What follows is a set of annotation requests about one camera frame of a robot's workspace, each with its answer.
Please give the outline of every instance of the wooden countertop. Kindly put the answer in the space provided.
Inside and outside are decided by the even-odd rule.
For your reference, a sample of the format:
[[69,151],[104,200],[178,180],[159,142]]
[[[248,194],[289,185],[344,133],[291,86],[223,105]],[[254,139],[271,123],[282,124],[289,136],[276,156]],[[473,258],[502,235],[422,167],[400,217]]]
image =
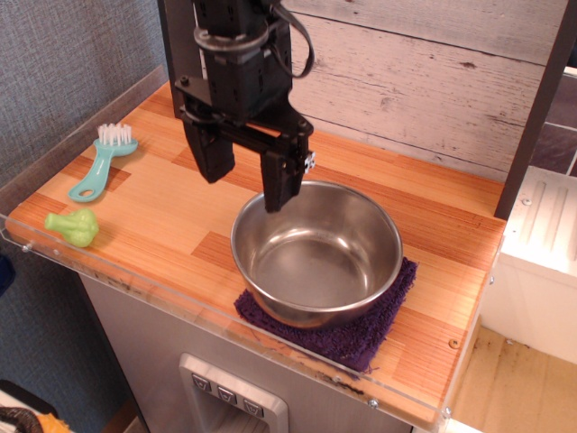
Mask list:
[[[14,210],[6,223],[14,237],[353,397],[375,397],[414,425],[437,422],[499,249],[505,222],[492,215],[501,184],[322,132],[311,137],[317,165],[306,179],[339,182],[373,198],[397,223],[405,256],[419,263],[415,286],[371,372],[355,381],[232,319],[244,286],[229,234],[243,204],[261,192],[258,155],[235,146],[235,169],[208,185],[174,118],[168,85],[124,121],[139,149],[114,159],[105,193],[87,205],[100,225],[92,245],[69,248],[54,234],[43,235],[43,221],[49,212],[84,206],[67,193],[90,168],[94,146]],[[450,340],[462,347],[451,348]],[[339,373],[341,382],[330,380]]]

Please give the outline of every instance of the wood plank wall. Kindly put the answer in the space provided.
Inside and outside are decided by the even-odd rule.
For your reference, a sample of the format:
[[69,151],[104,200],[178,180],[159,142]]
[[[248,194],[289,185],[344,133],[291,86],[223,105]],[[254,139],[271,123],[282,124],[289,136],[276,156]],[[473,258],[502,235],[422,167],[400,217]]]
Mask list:
[[315,45],[290,99],[317,129],[504,181],[567,0],[283,4]]

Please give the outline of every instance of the purple towel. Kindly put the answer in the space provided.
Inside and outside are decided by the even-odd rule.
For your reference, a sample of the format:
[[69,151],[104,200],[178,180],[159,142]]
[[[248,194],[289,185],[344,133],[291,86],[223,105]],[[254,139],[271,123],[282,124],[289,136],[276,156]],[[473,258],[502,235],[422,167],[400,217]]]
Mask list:
[[416,274],[417,264],[403,258],[395,282],[366,313],[352,322],[329,329],[299,329],[280,323],[264,312],[247,290],[234,306],[249,323],[357,372],[365,372],[387,336]]

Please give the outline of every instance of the brush handle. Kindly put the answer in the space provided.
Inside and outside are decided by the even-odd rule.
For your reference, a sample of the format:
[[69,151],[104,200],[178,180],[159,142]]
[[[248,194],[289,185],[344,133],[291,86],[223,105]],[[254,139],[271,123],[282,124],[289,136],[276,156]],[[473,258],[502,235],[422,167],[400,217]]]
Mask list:
[[108,181],[113,156],[112,152],[98,149],[90,171],[78,185],[69,191],[69,197],[80,203],[87,203],[100,197]]

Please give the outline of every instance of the bowl rim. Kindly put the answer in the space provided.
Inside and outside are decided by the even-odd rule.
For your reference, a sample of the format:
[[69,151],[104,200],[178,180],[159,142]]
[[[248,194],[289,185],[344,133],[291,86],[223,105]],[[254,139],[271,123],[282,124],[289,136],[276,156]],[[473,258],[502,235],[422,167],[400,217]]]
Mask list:
[[289,302],[289,301],[285,301],[285,300],[276,298],[276,297],[270,295],[261,286],[259,286],[248,275],[247,271],[244,269],[244,266],[241,264],[241,260],[238,257],[238,254],[236,252],[236,235],[235,234],[236,234],[236,231],[237,231],[237,228],[239,225],[239,220],[240,220],[241,215],[243,215],[246,212],[246,210],[249,209],[250,207],[259,206],[259,203],[264,200],[264,192],[261,192],[261,193],[255,195],[248,202],[246,202],[246,204],[244,204],[244,206],[241,208],[241,210],[238,212],[238,215],[234,219],[233,228],[231,230],[231,249],[233,252],[233,258],[234,258],[234,262],[236,264],[236,268],[239,270],[239,272],[241,273],[243,278],[250,283],[248,285],[251,287],[247,287],[246,289],[248,289],[249,291],[251,291],[252,289],[255,289],[259,292],[259,294],[261,296],[263,296],[267,299],[270,299],[271,301],[274,301],[283,307],[298,309],[298,310],[303,311],[303,312],[325,314],[325,313],[338,313],[338,312],[344,312],[344,311],[349,311],[349,310],[355,310],[359,307],[362,307],[365,305],[370,305],[374,300],[379,298],[383,293],[385,293],[390,288],[390,286],[397,279],[398,274],[400,272],[400,268],[401,268],[401,265],[403,263],[404,248],[403,248],[402,238],[401,238],[400,232],[398,231],[397,225],[395,224],[393,219],[390,217],[390,215],[382,208],[382,206],[379,205],[379,203],[377,203],[375,200],[373,200],[372,198],[370,198],[366,194],[358,191],[357,189],[353,189],[353,188],[348,187],[346,185],[342,185],[340,183],[327,181],[327,180],[303,180],[301,183],[301,188],[303,186],[307,187],[307,186],[315,186],[315,185],[322,186],[322,187],[328,187],[328,188],[335,188],[335,189],[345,189],[349,193],[352,193],[356,196],[359,196],[360,198],[366,199],[370,204],[372,204],[379,211],[381,216],[384,218],[384,220],[387,222],[387,224],[391,228],[393,235],[395,236],[395,238],[398,241],[399,255],[398,255],[397,261],[395,262],[393,272],[387,278],[385,283],[381,285],[380,289],[375,291],[374,293],[372,293],[367,298],[358,300],[358,301],[353,302],[351,304],[345,304],[345,305],[342,305],[339,307],[319,308],[319,307],[308,307],[306,305],[297,304],[294,302]]

